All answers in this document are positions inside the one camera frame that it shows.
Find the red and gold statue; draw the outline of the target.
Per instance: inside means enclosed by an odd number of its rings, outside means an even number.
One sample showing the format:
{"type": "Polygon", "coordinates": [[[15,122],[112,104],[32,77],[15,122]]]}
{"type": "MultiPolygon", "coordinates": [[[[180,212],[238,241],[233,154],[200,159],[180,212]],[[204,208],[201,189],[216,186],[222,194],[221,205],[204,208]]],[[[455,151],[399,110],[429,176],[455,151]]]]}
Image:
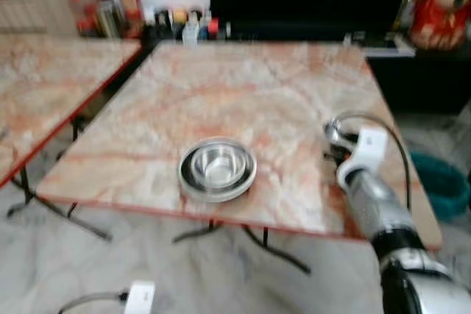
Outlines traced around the red and gold statue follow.
{"type": "Polygon", "coordinates": [[[467,38],[470,0],[415,0],[410,41],[424,51],[452,51],[467,38]]]}

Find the black television console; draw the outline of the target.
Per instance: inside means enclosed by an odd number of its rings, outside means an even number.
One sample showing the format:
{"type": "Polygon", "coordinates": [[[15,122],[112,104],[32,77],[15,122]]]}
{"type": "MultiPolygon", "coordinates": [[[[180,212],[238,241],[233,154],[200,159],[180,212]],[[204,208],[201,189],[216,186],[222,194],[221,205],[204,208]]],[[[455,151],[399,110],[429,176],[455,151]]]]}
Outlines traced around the black television console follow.
{"type": "Polygon", "coordinates": [[[471,42],[413,57],[368,57],[392,113],[458,115],[471,98],[471,42]]]}

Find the steel bowl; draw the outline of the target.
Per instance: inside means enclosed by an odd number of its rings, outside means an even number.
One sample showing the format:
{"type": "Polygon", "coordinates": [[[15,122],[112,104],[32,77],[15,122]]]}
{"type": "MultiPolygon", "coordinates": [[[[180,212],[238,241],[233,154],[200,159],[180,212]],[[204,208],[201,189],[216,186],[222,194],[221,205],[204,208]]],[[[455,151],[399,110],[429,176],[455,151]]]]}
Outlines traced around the steel bowl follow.
{"type": "Polygon", "coordinates": [[[228,188],[239,181],[247,168],[246,153],[229,143],[209,143],[191,154],[195,183],[209,188],[228,188]]]}

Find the silver metal spoon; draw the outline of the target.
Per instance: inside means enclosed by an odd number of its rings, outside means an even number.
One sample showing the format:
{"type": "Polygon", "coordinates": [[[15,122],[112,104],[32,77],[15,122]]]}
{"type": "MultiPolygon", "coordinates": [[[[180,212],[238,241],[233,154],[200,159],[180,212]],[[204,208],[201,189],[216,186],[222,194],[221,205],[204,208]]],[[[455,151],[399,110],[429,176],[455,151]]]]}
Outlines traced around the silver metal spoon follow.
{"type": "Polygon", "coordinates": [[[344,129],[341,121],[340,117],[336,117],[326,123],[324,126],[325,138],[331,146],[339,146],[349,150],[355,149],[359,132],[357,130],[350,132],[344,129]]]}

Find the round steel plate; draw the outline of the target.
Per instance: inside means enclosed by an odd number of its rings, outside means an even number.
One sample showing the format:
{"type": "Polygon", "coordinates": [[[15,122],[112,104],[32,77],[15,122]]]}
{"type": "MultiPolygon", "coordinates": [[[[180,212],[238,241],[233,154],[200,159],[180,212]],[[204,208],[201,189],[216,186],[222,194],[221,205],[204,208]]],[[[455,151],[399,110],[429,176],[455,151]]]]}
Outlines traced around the round steel plate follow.
{"type": "Polygon", "coordinates": [[[255,182],[257,175],[257,159],[249,147],[242,145],[238,140],[229,139],[226,137],[212,137],[200,140],[195,143],[186,153],[179,159],[176,167],[177,180],[180,188],[180,193],[189,199],[208,203],[222,203],[229,200],[237,199],[242,194],[248,192],[250,186],[255,182]],[[229,145],[237,146],[246,153],[247,168],[239,181],[229,186],[228,188],[209,189],[203,187],[193,179],[191,175],[191,154],[195,152],[198,147],[209,145],[209,143],[229,143],[229,145]]]}

